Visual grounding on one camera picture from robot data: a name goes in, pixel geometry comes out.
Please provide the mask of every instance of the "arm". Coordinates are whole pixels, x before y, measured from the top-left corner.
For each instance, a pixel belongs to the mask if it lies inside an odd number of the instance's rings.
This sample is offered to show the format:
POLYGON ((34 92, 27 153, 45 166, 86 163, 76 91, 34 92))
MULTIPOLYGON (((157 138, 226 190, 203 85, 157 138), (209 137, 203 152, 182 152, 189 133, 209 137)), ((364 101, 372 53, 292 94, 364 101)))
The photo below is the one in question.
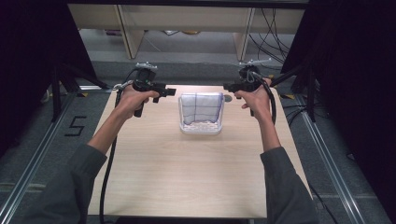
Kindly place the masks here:
POLYGON ((48 183, 22 223, 86 223, 93 182, 106 161, 113 139, 142 102, 157 96, 155 91, 125 88, 119 105, 88 145, 80 146, 62 171, 48 183))
POLYGON ((262 134, 261 154, 265 169, 268 223, 318 223, 318 214, 301 178, 280 145, 271 119, 269 98, 263 87, 254 92, 238 91, 246 101, 242 108, 254 111, 262 134))

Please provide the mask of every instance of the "sleeve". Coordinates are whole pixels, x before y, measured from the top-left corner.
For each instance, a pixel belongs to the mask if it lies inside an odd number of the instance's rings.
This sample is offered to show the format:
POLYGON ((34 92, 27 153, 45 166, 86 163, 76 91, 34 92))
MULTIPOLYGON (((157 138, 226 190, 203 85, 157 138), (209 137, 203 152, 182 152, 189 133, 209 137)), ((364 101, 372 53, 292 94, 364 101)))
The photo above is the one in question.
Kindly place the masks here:
POLYGON ((82 145, 31 205, 22 223, 86 223, 93 183, 106 156, 82 145))
POLYGON ((267 223, 318 223, 318 214, 288 154, 278 147, 261 154, 265 170, 267 223))

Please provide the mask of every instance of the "folded towel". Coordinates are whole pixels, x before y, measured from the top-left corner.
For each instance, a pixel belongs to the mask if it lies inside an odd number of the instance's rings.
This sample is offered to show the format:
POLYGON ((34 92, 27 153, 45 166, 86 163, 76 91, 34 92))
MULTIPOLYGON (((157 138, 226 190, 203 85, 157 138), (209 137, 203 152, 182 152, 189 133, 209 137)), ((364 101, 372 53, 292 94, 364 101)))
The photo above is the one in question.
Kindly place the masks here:
POLYGON ((183 122, 187 125, 193 122, 218 121, 223 102, 221 92, 183 93, 181 108, 183 122))

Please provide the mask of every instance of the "gray carpet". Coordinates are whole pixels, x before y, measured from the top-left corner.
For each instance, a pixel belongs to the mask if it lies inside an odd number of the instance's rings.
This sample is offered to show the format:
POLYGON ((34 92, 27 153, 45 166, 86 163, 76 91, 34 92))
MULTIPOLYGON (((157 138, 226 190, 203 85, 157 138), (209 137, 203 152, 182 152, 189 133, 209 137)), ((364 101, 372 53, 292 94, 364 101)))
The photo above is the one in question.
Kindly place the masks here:
MULTIPOLYGON (((222 85, 224 82, 232 82, 238 78, 238 66, 232 64, 211 63, 156 63, 159 67, 156 81, 167 84, 190 84, 190 85, 222 85)), ((93 62, 94 69, 99 79, 108 85, 121 83, 129 71, 134 68, 134 63, 99 63, 93 62)), ((273 74, 276 77, 279 72, 261 68, 263 74, 273 74)), ((81 85, 89 85, 85 80, 78 81, 81 85)), ((292 78, 279 84, 279 94, 290 93, 292 78)), ((37 171, 28 192, 25 194, 11 223, 18 223, 26 208, 34 204, 36 196, 46 185, 50 178, 67 162, 73 154, 77 145, 87 142, 99 121, 103 108, 108 98, 108 93, 89 93, 87 97, 78 97, 71 104, 66 113, 64 121, 57 132, 55 139, 37 171), (84 126, 80 136, 68 137, 68 133, 76 133, 77 130, 70 129, 69 125, 75 116, 84 116, 75 124, 84 126)), ((292 99, 282 99, 283 106, 297 105, 292 99)), ((285 108, 285 114, 289 114, 296 107, 285 108)), ((390 223, 373 191, 364 179, 359 167, 354 161, 347 159, 348 152, 345 143, 332 124, 331 117, 328 118, 323 107, 316 107, 317 125, 326 141, 332 155, 346 180, 352 194, 356 197, 358 205, 366 218, 367 223, 390 223)), ((51 102, 37 109, 32 117, 26 132, 21 136, 21 143, 11 148, 5 157, 0 160, 0 202, 9 194, 9 184, 15 183, 24 170, 27 162, 35 152, 41 138, 50 125, 51 102)), ((290 126, 298 153, 304 167, 307 180, 312 184, 323 201, 332 211, 339 223, 350 223, 347 212, 339 199, 339 196, 329 178, 318 150, 307 130, 301 115, 297 116, 290 126)), ((318 204, 318 213, 321 223, 333 223, 329 213, 319 203, 318 197, 314 195, 318 204)), ((99 223, 97 216, 89 216, 89 223, 99 223)), ((264 223, 264 220, 256 220, 256 223, 264 223)))

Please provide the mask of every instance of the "clear plastic bin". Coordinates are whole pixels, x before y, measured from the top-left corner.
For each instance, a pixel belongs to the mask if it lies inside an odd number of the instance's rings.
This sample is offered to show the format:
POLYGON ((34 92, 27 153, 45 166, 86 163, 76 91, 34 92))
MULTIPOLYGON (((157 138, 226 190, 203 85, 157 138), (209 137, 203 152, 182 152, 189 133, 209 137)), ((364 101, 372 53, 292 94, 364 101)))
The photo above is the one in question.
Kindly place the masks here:
POLYGON ((182 93, 178 98, 180 130, 189 134, 218 134, 224 109, 221 92, 182 93))

